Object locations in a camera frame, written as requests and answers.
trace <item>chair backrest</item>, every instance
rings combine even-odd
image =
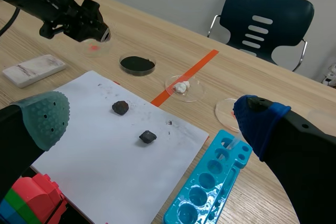
[[[307,0],[226,0],[219,23],[231,33],[228,45],[273,62],[276,47],[300,43],[313,16]]]

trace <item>wooden table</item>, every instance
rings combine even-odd
[[[161,106],[165,111],[206,130],[210,139],[153,223],[161,223],[167,207],[211,140],[223,128],[214,113],[218,100],[255,94],[290,105],[302,116],[307,116],[312,109],[336,115],[335,89],[113,0],[95,1],[101,4],[106,23],[116,30],[110,53],[101,58],[81,55],[79,44],[67,36],[57,35],[53,40],[39,36],[42,22],[20,13],[11,29],[0,38],[0,70],[44,54],[60,58],[69,67],[24,89],[0,76],[0,108],[12,101],[53,90],[88,70],[117,81],[131,92],[152,101],[163,91],[167,77],[184,73],[212,49],[218,50],[220,53],[196,74],[206,87],[206,96],[201,101],[184,103],[169,98]],[[0,26],[3,26],[13,14],[14,7],[0,2],[0,10]],[[120,70],[120,56],[135,52],[156,58],[156,70],[152,74],[133,77]],[[218,223],[298,223],[298,219],[274,174],[252,154],[248,165],[238,176]]]

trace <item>colorful toy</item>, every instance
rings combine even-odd
[[[251,155],[252,148],[219,131],[208,150],[163,217],[164,224],[215,224],[233,184]]]
[[[0,216],[9,224],[57,224],[67,202],[48,175],[18,179],[0,204]]]

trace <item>black rock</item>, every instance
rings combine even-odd
[[[129,107],[125,101],[119,101],[112,105],[112,109],[118,115],[125,115]]]
[[[145,131],[139,138],[146,144],[152,143],[156,139],[156,135],[150,131]]]

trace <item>petri dish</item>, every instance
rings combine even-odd
[[[233,113],[233,106],[236,101],[237,100],[233,98],[227,98],[218,101],[215,108],[215,114],[217,119],[224,127],[234,132],[239,132],[240,130],[238,122]]]
[[[143,52],[128,53],[119,59],[121,70],[133,76],[146,76],[155,70],[155,65],[155,58]]]
[[[85,57],[98,58],[108,56],[112,46],[116,43],[116,31],[114,26],[110,26],[109,39],[99,42],[95,39],[87,39],[77,44],[77,51]]]
[[[190,87],[183,94],[177,93],[173,89],[173,86],[176,83],[182,82],[182,81],[188,81],[190,84]],[[181,76],[169,77],[166,79],[165,88],[171,97],[184,101],[184,102],[196,102],[202,99],[202,97],[205,94],[204,86],[196,77],[183,77],[182,79],[181,79]]]

